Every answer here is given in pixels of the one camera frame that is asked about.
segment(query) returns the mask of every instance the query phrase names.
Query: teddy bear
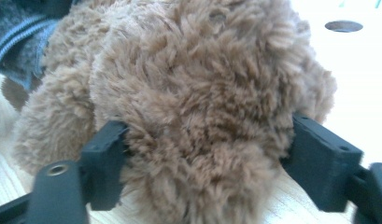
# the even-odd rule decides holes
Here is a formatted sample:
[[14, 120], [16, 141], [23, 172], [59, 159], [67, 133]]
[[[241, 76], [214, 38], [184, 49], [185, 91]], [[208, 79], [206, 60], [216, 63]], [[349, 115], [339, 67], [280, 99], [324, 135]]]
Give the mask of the teddy bear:
[[257, 223], [288, 156], [292, 114], [318, 122], [335, 80], [288, 0], [85, 0], [49, 39], [14, 158], [78, 160], [129, 126], [123, 197], [147, 223]]

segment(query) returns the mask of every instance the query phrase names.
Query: black plastic arm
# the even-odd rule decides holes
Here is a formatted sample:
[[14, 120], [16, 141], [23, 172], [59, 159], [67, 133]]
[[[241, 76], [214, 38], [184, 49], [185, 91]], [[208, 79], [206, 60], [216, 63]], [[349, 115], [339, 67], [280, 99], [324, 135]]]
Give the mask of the black plastic arm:
[[0, 206], [0, 224], [89, 223], [85, 205], [111, 210], [123, 185], [127, 126], [108, 122], [81, 151], [81, 160], [58, 161], [35, 177], [33, 192]]
[[382, 224], [382, 163], [360, 166], [362, 151], [303, 115], [293, 116], [295, 137], [281, 161], [319, 210], [344, 212], [357, 205], [355, 223]]

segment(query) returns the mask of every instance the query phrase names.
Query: black plastic part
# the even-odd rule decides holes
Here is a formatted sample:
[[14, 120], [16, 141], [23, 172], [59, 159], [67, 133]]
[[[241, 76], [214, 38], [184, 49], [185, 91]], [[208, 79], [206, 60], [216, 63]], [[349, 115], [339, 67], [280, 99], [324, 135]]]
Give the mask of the black plastic part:
[[26, 194], [0, 206], [0, 224], [19, 224], [25, 220], [28, 201], [31, 194]]
[[382, 224], [382, 163], [374, 163], [367, 177], [370, 201], [377, 223]]
[[36, 175], [26, 224], [89, 223], [78, 165], [59, 161]]
[[357, 214], [359, 214], [360, 219], [369, 218], [372, 221], [374, 210], [368, 192], [368, 175], [369, 170], [360, 167], [360, 170], [347, 181], [345, 194], [350, 201], [357, 205]]
[[318, 209], [343, 212], [345, 188], [357, 173], [362, 151], [303, 115], [293, 116], [295, 137], [281, 163]]
[[125, 163], [124, 134], [127, 126], [119, 121], [108, 122], [82, 149], [81, 169], [87, 172], [91, 184], [85, 189], [92, 210], [108, 211], [120, 198], [123, 185], [120, 171]]
[[366, 216], [364, 213], [357, 209], [353, 219], [354, 224], [377, 224], [373, 217]]

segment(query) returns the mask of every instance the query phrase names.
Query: stuffed animal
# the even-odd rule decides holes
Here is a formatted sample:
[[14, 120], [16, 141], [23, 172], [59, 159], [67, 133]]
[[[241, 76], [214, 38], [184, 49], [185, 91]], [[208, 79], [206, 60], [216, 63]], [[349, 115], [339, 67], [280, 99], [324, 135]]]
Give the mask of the stuffed animal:
[[109, 120], [133, 157], [123, 197], [148, 223], [256, 223], [291, 115], [322, 122], [335, 81], [287, 0], [88, 0], [50, 38], [43, 84], [16, 125], [34, 174], [79, 158]]

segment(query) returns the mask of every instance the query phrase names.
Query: brown fur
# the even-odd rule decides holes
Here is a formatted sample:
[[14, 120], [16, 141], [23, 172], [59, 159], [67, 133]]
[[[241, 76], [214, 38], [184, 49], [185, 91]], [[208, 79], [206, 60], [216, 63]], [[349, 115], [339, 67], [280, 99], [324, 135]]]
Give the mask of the brown fur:
[[134, 156], [121, 180], [139, 216], [257, 220], [291, 114], [323, 121], [332, 107], [307, 23], [284, 0], [101, 1], [74, 8], [50, 40], [43, 85], [17, 125], [20, 164], [34, 173], [75, 159], [122, 120]]

